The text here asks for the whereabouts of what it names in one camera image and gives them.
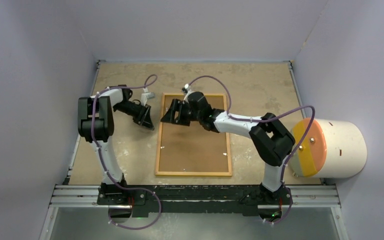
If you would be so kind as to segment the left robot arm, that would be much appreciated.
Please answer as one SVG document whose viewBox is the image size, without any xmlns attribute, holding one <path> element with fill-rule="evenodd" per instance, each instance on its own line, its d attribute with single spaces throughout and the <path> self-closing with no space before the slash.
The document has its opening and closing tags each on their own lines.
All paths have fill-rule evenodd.
<svg viewBox="0 0 384 240">
<path fill-rule="evenodd" d="M 90 97 L 81 97 L 77 105 L 77 129 L 93 147 L 102 170 L 102 195 L 109 197 L 118 205 L 126 203 L 129 191 L 124 173 L 115 155 L 112 143 L 115 132 L 113 113 L 122 112 L 132 117 L 133 123 L 147 130 L 155 129 L 151 120 L 151 106 L 147 104 L 155 94 L 147 87 L 142 88 L 140 99 L 131 99 L 133 91 L 126 85 L 107 87 Z"/>
</svg>

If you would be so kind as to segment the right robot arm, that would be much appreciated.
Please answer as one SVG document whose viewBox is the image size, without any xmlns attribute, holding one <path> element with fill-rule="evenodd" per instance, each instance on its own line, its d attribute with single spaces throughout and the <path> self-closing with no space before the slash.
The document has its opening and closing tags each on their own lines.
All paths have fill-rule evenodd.
<svg viewBox="0 0 384 240">
<path fill-rule="evenodd" d="M 230 115 L 224 109 L 212 107 L 202 92 L 194 91 L 186 94 L 183 100 L 172 100 L 160 120 L 181 126 L 198 122 L 209 132 L 229 133 L 251 139 L 265 163 L 260 196 L 268 204 L 280 198 L 283 166 L 296 141 L 274 114 L 268 112 L 257 117 Z"/>
</svg>

